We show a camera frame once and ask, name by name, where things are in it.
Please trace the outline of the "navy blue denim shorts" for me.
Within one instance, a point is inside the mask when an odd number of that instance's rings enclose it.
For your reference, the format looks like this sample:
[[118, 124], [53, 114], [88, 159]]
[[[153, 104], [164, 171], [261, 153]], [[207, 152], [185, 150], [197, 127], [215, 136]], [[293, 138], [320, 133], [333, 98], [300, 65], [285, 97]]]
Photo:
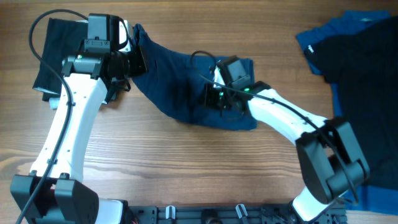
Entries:
[[132, 81], [161, 112], [199, 126], [233, 131], [257, 128], [257, 121], [249, 115], [203, 105], [207, 82], [192, 68], [189, 55], [155, 43], [140, 24], [133, 27], [132, 42], [143, 46], [148, 68]]

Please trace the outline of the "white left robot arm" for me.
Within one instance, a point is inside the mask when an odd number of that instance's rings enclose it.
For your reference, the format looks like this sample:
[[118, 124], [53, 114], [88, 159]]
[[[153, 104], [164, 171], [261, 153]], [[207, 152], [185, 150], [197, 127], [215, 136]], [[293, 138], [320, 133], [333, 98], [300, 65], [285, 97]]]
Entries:
[[11, 195], [17, 222], [128, 223], [125, 200], [100, 198], [83, 184], [90, 133], [101, 105], [118, 83], [147, 71], [141, 46], [130, 51], [88, 49], [68, 56], [59, 78], [62, 93], [45, 144], [27, 175], [15, 175]]

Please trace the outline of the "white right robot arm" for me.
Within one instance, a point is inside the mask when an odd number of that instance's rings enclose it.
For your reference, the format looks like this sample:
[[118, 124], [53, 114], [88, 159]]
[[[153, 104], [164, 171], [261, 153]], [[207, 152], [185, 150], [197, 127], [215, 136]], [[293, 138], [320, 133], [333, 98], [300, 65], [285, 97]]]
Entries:
[[305, 187], [287, 208], [289, 223], [311, 223], [355, 192], [370, 168], [348, 121], [311, 114], [281, 97], [263, 82], [252, 84], [241, 64], [210, 69], [214, 102], [233, 105], [274, 128], [297, 149]]

